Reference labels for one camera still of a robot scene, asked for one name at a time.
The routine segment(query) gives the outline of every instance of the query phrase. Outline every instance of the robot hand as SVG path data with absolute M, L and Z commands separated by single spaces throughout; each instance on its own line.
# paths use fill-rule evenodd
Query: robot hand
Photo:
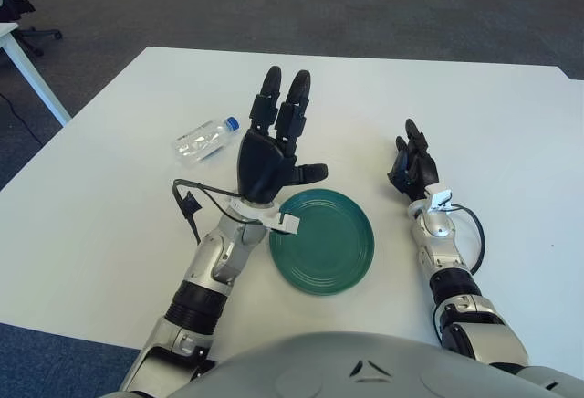
M 269 204 L 283 186 L 318 182 L 329 174 L 324 163 L 295 166 L 296 140 L 302 135 L 306 122 L 304 112 L 308 105 L 310 73 L 305 70 L 297 73 L 278 113 L 276 104 L 281 79 L 279 67 L 267 72 L 249 115 L 251 128 L 239 150 L 238 191 L 253 204 Z M 275 138 L 268 133 L 274 121 Z
M 406 143 L 401 136 L 395 140 L 398 155 L 388 173 L 390 182 L 412 201 L 425 198 L 426 186 L 438 183 L 438 171 L 432 156 L 428 154 L 428 142 L 412 120 L 405 121 L 408 135 Z

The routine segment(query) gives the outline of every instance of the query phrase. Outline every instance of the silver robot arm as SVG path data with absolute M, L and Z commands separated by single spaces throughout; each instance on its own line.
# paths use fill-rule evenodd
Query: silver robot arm
M 182 198 L 177 187 L 199 188 L 207 195 L 208 191 L 222 192 L 232 198 L 219 225 L 198 246 L 171 306 L 156 322 L 121 391 L 167 397 L 213 367 L 207 354 L 215 326 L 249 254 L 267 229 L 290 234 L 298 229 L 296 217 L 279 213 L 274 203 L 277 193 L 284 186 L 327 177 L 325 164 L 296 166 L 295 150 L 306 122 L 310 74 L 305 70 L 297 73 L 278 110 L 280 80 L 280 68 L 272 67 L 255 96 L 251 127 L 242 139 L 237 160 L 237 193 L 183 179 L 174 181 L 172 193 L 197 241 L 193 213 L 201 206 L 191 194 Z M 276 137 L 269 134 L 272 124 Z
M 412 200 L 412 236 L 433 294 L 433 321 L 442 346 L 504 370 L 527 366 L 523 344 L 473 280 L 478 266 L 469 269 L 456 248 L 456 229 L 448 216 L 455 210 L 452 192 L 440 183 L 423 133 L 412 120 L 405 130 L 408 141 L 396 139 L 398 155 L 388 177 Z
M 408 208 L 418 258 L 436 305 L 434 326 L 442 346 L 497 367 L 527 366 L 521 340 L 481 293 L 461 257 L 448 212 L 452 192 L 441 183 L 425 188 L 427 198 Z
M 233 218 L 241 218 L 229 209 Z M 172 304 L 159 318 L 121 386 L 159 398 L 205 370 L 214 329 L 247 258 L 266 234 L 263 225 L 224 215 L 197 247 Z

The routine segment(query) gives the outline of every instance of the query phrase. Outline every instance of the white table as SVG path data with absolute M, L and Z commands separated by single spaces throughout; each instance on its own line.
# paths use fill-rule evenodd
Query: white table
M 286 283 L 264 242 L 228 300 L 213 356 L 315 330 L 435 344 L 407 199 L 386 177 L 411 117 L 454 200 L 484 224 L 483 293 L 534 364 L 584 376 L 584 91 L 552 67 L 147 48 L 0 193 L 0 321 L 139 348 L 195 247 L 172 179 L 235 187 L 238 144 L 185 170 L 171 140 L 215 117 L 233 114 L 247 126 L 272 64 L 283 69 L 283 95 L 299 69 L 311 71 L 298 161 L 328 163 L 329 178 L 313 186 L 362 207 L 375 257 L 355 288 L 317 298 Z M 206 232 L 219 213 L 201 202 Z M 472 222 L 456 223 L 472 262 Z
M 16 30 L 17 28 L 18 24 L 14 22 L 0 23 L 0 47 L 4 49 L 22 76 L 26 79 L 32 89 L 35 90 L 38 97 L 43 100 L 43 103 L 45 103 L 61 126 L 64 126 L 71 121 L 71 116 L 55 96 L 48 84 L 43 80 L 40 74 L 38 74 L 37 69 L 18 45 L 18 42 L 12 37 L 11 31 Z

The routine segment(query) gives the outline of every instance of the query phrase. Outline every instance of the blue bottle cap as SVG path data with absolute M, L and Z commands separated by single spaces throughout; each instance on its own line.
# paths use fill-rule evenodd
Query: blue bottle cap
M 239 129 L 239 123 L 234 117 L 229 117 L 227 120 L 225 120 L 225 123 L 227 123 L 227 127 L 230 131 L 236 131 Z

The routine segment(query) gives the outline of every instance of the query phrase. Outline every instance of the black cable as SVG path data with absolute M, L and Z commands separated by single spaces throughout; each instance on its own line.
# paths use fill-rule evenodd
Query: black cable
M 45 144 L 43 144 L 35 135 L 35 133 L 33 131 L 30 130 L 30 127 L 28 127 L 28 124 L 26 124 L 26 121 L 16 113 L 15 107 L 12 104 L 12 101 L 10 101 L 2 92 L 0 92 L 0 97 L 2 97 L 6 103 L 8 103 L 8 106 L 10 107 L 10 110 L 12 111 L 13 115 L 15 117 L 18 118 L 18 120 L 22 123 L 23 126 L 25 126 L 25 129 L 28 131 L 28 133 L 30 134 L 30 136 L 33 137 L 33 139 L 38 142 L 38 145 L 40 145 L 41 147 L 43 147 Z
M 229 195 L 231 197 L 241 197 L 241 194 L 232 193 L 230 191 L 222 190 L 220 188 L 214 188 L 212 186 L 205 185 L 204 183 L 187 181 L 186 179 L 175 179 L 174 182 L 172 183 L 172 195 L 174 196 L 174 199 L 176 200 L 176 204 L 178 204 L 179 208 L 181 208 L 181 211 L 182 211 L 182 214 L 184 215 L 184 218 L 186 218 L 187 222 L 189 223 L 189 226 L 193 230 L 194 237 L 197 240 L 197 245 L 201 243 L 201 238 L 199 237 L 199 231 L 197 229 L 196 223 L 194 222 L 193 214 L 187 214 L 184 212 L 185 210 L 183 208 L 183 199 L 181 198 L 181 194 L 178 191 L 179 186 L 186 186 L 187 188 L 194 188 L 197 190 L 201 190 L 209 198 L 209 200 L 211 200 L 211 202 L 213 202 L 214 205 L 217 208 L 219 208 L 219 211 L 221 211 L 223 213 L 223 215 L 225 215 L 227 218 L 230 218 L 231 220 L 233 220 L 236 223 L 241 223 L 243 225 L 261 225 L 262 224 L 262 222 L 260 222 L 259 220 L 249 220 L 249 221 L 240 220 L 240 219 L 235 218 L 232 215 L 228 214 L 221 207 L 221 205 L 219 205 L 219 203 L 213 198 L 213 196 L 209 192 L 223 194 L 223 195 Z
M 462 206 L 461 204 L 450 204 L 451 206 L 454 206 L 454 210 L 460 210 L 462 209 L 463 211 L 465 211 L 467 214 L 469 214 L 471 216 L 471 218 L 474 221 L 474 224 L 476 225 L 476 229 L 478 230 L 478 236 L 481 239 L 481 248 L 478 252 L 478 257 L 476 258 L 476 262 L 474 263 L 474 266 L 471 267 L 471 275 L 474 275 L 479 268 L 481 268 L 481 265 L 483 264 L 483 259 L 485 259 L 485 231 L 483 230 L 483 225 L 481 225 L 481 221 L 478 219 L 478 217 L 476 216 L 476 214 L 469 208 Z
M 432 326 L 434 328 L 434 334 L 436 334 L 436 339 L 442 344 L 442 339 L 440 338 L 440 333 L 438 332 L 438 327 L 436 327 L 436 311 L 438 311 L 438 304 L 434 307 L 434 313 L 432 313 Z

